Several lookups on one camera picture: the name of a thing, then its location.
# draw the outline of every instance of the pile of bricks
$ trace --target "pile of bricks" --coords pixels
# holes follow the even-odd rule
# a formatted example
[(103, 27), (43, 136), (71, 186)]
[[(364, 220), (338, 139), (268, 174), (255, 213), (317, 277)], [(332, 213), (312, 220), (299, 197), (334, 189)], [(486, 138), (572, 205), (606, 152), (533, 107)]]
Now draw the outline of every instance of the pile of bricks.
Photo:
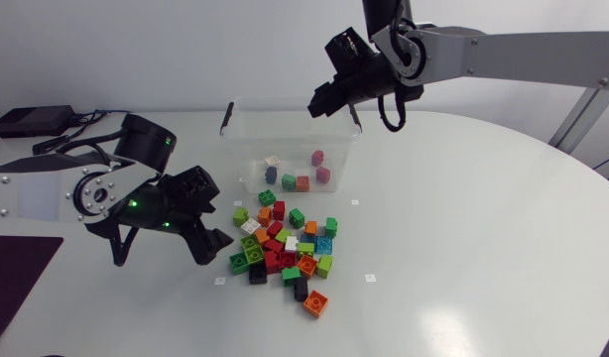
[(299, 239), (283, 224), (286, 213), (283, 201), (276, 200), (270, 190), (261, 192), (258, 199), (263, 205), (258, 220), (250, 218), (244, 207), (237, 207), (234, 212), (234, 225), (246, 236), (241, 239), (243, 251), (229, 257), (232, 273), (249, 272), (251, 285), (266, 284), (268, 275), (280, 274), (283, 286), (293, 287), (296, 301), (302, 302), (304, 309), (313, 316), (320, 317), (328, 298), (315, 290), (309, 293), (308, 280), (313, 275), (327, 279), (331, 272), (337, 220), (327, 217), (324, 235), (318, 235), (321, 229), (317, 222), (305, 221), (303, 213), (294, 208), (287, 217), (293, 229), (304, 227)]
[[(280, 164), (280, 160), (277, 157), (272, 156), (266, 158), (265, 162), (268, 165), (267, 170), (265, 171), (265, 182), (274, 184), (278, 177), (278, 165)], [(326, 184), (331, 181), (331, 170), (323, 167), (323, 162), (324, 152), (322, 150), (313, 152), (311, 155), (311, 164), (317, 167), (315, 170), (315, 179), (322, 184)], [(307, 192), (309, 191), (309, 177), (295, 177), (293, 175), (283, 174), (281, 177), (281, 185), (284, 191)]]

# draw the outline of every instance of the white table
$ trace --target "white table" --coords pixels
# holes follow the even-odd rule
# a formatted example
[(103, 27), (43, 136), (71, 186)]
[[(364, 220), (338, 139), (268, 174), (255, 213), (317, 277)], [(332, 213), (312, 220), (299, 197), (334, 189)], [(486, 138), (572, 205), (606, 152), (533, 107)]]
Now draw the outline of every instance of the white table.
[[(359, 114), (365, 132), (340, 191), (280, 195), (307, 218), (339, 221), (331, 275), (309, 281), (330, 299), (320, 319), (278, 275), (266, 286), (232, 276), (238, 242), (199, 267), (181, 237), (142, 231), (117, 268), (108, 242), (77, 224), (1, 221), (0, 234), (65, 240), (0, 356), (599, 355), (609, 338), (609, 182), (481, 121), (409, 113), (390, 134), (377, 113)], [(259, 204), (219, 143), (223, 113), (143, 116), (179, 136), (169, 173), (201, 165), (219, 185), (206, 226), (242, 237), (234, 201)], [(37, 141), (8, 141), (12, 159)]]

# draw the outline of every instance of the lego duplo brick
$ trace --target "lego duplo brick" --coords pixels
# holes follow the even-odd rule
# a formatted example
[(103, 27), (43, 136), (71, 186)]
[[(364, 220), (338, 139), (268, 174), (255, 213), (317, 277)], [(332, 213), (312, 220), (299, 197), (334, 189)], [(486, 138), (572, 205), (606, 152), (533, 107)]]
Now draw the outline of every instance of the lego duplo brick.
[(269, 223), (272, 221), (272, 209), (270, 207), (263, 207), (258, 212), (258, 223), (263, 227), (269, 227)]
[(285, 219), (285, 202), (284, 201), (276, 201), (274, 203), (274, 219), (283, 220)]
[(323, 278), (328, 278), (328, 275), (331, 273), (331, 268), (333, 266), (333, 257), (332, 256), (327, 256), (327, 255), (323, 255), (320, 257), (319, 261), (317, 262), (317, 268), (315, 269), (315, 272)]
[(252, 248), (245, 249), (245, 257), (249, 264), (255, 264), (265, 260), (265, 252), (263, 252), (261, 246), (256, 245)]
[(249, 212), (244, 207), (238, 207), (234, 211), (234, 225), (240, 227), (249, 219)]
[(247, 257), (245, 257), (244, 252), (230, 256), (229, 264), (232, 267), (232, 273), (234, 273), (234, 275), (241, 274), (249, 270), (249, 264), (247, 263)]
[(276, 202), (276, 196), (273, 192), (271, 192), (270, 189), (268, 189), (266, 191), (258, 193), (258, 200), (261, 202), (262, 205), (268, 206)]
[(317, 260), (308, 255), (303, 255), (298, 262), (298, 268), (301, 270), (302, 275), (307, 278), (311, 278), (313, 276), (316, 266)]
[(312, 291), (303, 302), (304, 309), (315, 317), (320, 317), (327, 305), (328, 298), (317, 291)]

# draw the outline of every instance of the lime green brick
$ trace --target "lime green brick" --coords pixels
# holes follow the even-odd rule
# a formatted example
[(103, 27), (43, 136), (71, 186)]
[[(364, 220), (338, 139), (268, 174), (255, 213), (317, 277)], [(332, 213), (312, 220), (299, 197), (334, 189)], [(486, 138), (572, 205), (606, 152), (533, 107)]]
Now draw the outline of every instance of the lime green brick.
[(234, 211), (234, 225), (240, 227), (249, 219), (249, 213), (244, 207), (238, 207)]
[(276, 235), (276, 240), (281, 242), (281, 243), (283, 243), (283, 244), (285, 244), (285, 242), (287, 242), (287, 237), (289, 237), (291, 235), (293, 235), (292, 232), (290, 232), (289, 230), (283, 228)]
[(258, 244), (258, 239), (256, 239), (254, 234), (241, 238), (241, 245), (243, 246), (243, 250), (254, 248), (254, 246), (260, 246), (260, 244)]
[(247, 258), (247, 263), (251, 265), (264, 261), (265, 253), (261, 246), (256, 245), (253, 248), (245, 249), (245, 257)]
[(337, 219), (333, 217), (326, 217), (326, 236), (335, 237), (337, 235)]
[(268, 205), (272, 205), (276, 202), (276, 196), (270, 189), (268, 189), (264, 192), (258, 193), (258, 200), (261, 201), (263, 206), (267, 207)]
[(328, 274), (331, 273), (331, 267), (333, 266), (333, 257), (323, 255), (320, 257), (315, 272), (323, 278), (328, 278)]
[(284, 174), (282, 178), (284, 190), (295, 190), (296, 189), (296, 177), (288, 174)]
[(247, 257), (245, 257), (244, 252), (230, 256), (229, 264), (232, 267), (232, 272), (234, 275), (249, 271), (249, 263), (247, 263)]
[(313, 255), (315, 252), (315, 243), (298, 243), (298, 253)]
[(301, 269), (298, 267), (284, 268), (281, 274), (283, 275), (283, 286), (290, 287), (296, 282), (296, 278), (301, 276)]

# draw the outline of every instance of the transparent plastic bin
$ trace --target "transparent plastic bin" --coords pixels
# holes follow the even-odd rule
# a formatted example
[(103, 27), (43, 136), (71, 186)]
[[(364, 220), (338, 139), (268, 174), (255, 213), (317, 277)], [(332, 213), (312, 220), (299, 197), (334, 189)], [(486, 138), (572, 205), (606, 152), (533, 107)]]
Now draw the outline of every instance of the transparent plastic bin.
[[(330, 117), (311, 118), (309, 98), (239, 97), (231, 102), (221, 125), (221, 138), (229, 146), (245, 188), (251, 193), (266, 189), (285, 191), (284, 174), (309, 177), (309, 192), (337, 191), (351, 144), (362, 133), (352, 106)], [(311, 156), (324, 152), (322, 167), (331, 171), (330, 181), (316, 179)], [(265, 159), (280, 160), (274, 184), (265, 181)]]

